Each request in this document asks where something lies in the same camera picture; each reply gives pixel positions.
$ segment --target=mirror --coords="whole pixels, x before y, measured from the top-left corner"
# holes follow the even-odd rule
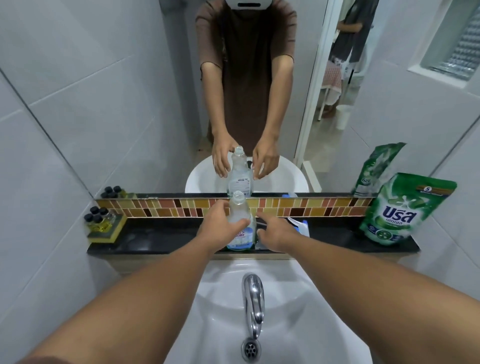
[[[4,0],[0,68],[93,197],[224,193],[237,145],[254,192],[350,193],[377,146],[406,143],[380,182],[429,175],[476,119],[421,63],[463,2],[407,31],[394,0]]]

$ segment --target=white sink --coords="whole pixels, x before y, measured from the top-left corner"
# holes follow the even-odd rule
[[[372,364],[368,346],[330,308],[294,260],[212,261],[166,364],[242,364],[246,273],[263,282],[265,317],[257,363]]]
[[[228,162],[232,165],[232,153]],[[218,193],[227,191],[227,178],[220,178],[215,173],[212,156],[202,160],[188,176],[185,193]],[[309,192],[308,183],[301,170],[284,157],[280,157],[278,167],[261,180],[253,181],[254,192]]]

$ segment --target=green detergent pouch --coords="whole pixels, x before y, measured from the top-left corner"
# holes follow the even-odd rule
[[[456,189],[456,182],[397,173],[385,183],[360,229],[374,242],[391,245],[409,237]]]
[[[355,197],[367,197],[376,192],[372,191],[372,186],[405,144],[392,143],[376,146],[370,157],[363,164],[357,182],[352,189],[352,194]]]

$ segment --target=bottle cap opening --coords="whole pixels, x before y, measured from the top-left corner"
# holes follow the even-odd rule
[[[233,193],[232,199],[233,199],[234,202],[240,203],[240,202],[245,201],[245,195],[243,194],[242,191],[235,191]]]
[[[236,156],[243,156],[245,153],[243,152],[243,147],[238,146],[235,148],[235,155]]]

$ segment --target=drain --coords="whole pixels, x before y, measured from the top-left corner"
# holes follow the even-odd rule
[[[241,345],[241,355],[247,363],[255,363],[260,359],[262,354],[262,347],[255,339],[245,339]]]

